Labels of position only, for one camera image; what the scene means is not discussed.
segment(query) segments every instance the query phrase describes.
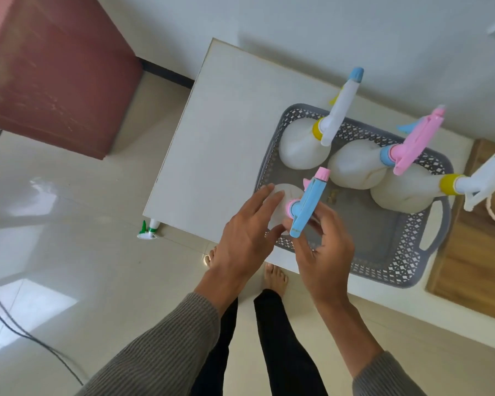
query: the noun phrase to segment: table top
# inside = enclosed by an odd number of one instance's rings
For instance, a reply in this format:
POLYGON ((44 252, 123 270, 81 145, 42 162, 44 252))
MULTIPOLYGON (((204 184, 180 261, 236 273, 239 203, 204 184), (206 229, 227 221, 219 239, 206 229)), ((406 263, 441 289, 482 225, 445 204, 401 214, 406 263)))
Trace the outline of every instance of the table top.
MULTIPOLYGON (((284 110, 296 103, 329 110, 339 88, 214 39, 192 89, 144 215, 218 242, 225 223, 253 194, 284 110)), ((360 96, 347 116, 397 134, 397 125, 416 120, 360 96)), ((429 147, 463 172, 472 145, 473 140, 440 129, 429 147)), ((431 210, 423 248, 440 227, 440 210, 431 210)), ((494 318, 425 291, 434 259, 435 254, 411 288, 350 275, 348 292, 495 347, 494 318)), ((279 247, 267 261, 298 272, 295 254, 279 247)))

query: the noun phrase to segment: black pants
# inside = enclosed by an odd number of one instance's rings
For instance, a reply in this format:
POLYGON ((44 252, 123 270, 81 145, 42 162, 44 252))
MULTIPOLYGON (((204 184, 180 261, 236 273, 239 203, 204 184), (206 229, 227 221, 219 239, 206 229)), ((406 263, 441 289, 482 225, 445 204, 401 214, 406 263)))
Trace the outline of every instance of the black pants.
MULTIPOLYGON (((254 303, 258 337, 273 396, 327 395, 315 363, 293 333, 280 296, 265 289, 254 303)), ((238 299, 222 316, 220 338, 194 382, 192 396, 222 394, 229 343, 237 324, 237 310, 238 299)))

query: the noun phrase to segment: tiled floor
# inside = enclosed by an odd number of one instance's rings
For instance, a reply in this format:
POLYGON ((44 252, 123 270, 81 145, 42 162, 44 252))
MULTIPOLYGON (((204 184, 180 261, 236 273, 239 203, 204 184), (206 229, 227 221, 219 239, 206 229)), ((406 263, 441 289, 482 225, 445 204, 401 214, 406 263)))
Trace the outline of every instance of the tiled floor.
MULTIPOLYGON (((97 161, 5 133, 0 139, 0 299, 20 324, 92 375, 197 284, 213 244, 172 227, 136 238, 141 213, 189 90, 144 76, 113 155, 97 161)), ((351 378, 300 278, 284 297, 329 394, 351 378)), ((226 395, 270 394, 251 300, 242 294, 226 395)), ((370 330, 429 395, 495 395, 495 350, 353 299, 370 330)), ((78 385, 49 353, 0 322, 0 395, 70 395, 78 385)))

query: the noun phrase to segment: white wall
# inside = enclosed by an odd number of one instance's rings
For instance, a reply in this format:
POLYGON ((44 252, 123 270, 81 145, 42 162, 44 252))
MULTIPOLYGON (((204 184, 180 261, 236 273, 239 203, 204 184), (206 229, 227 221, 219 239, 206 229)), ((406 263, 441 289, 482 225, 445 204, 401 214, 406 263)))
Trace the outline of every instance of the white wall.
POLYGON ((495 140, 495 0, 99 0, 135 52, 195 78, 212 37, 495 140))

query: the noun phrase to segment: gray sweater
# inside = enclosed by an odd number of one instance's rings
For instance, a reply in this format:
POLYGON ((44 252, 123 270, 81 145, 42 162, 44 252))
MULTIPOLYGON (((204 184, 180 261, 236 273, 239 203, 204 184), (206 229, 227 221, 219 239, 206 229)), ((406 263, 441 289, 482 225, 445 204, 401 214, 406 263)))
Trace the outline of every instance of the gray sweater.
MULTIPOLYGON (((188 395, 219 333, 216 308, 190 293, 158 325, 119 352, 78 395, 188 395)), ((352 388, 355 396, 425 396, 388 352, 373 360, 352 388)))

